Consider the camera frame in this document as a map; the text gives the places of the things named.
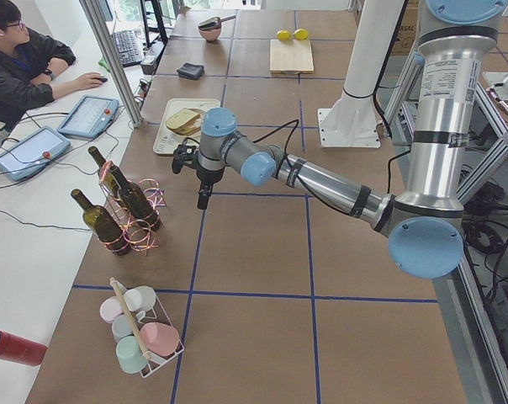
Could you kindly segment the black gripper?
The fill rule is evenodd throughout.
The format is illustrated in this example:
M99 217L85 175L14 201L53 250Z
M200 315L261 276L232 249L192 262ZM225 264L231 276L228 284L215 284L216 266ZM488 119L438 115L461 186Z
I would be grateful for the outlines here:
M206 210L214 185L223 178L224 163L220 160L206 157L202 153L200 146L190 146L184 141L173 152L172 172L179 174L184 167L189 167L196 171L197 177L200 180L197 207L200 210Z

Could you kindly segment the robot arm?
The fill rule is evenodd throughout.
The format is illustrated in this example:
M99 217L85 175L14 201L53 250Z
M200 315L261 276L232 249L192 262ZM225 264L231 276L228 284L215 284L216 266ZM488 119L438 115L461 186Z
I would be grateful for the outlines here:
M206 113L198 146L177 147L172 171L195 170L200 209L227 167L255 186L275 178L368 222L387 237L390 256L404 272L426 279L449 274L463 257L457 189L480 67L497 42L506 8L505 1L420 2L416 49L424 65L400 194L377 195L281 147L251 141L225 108Z

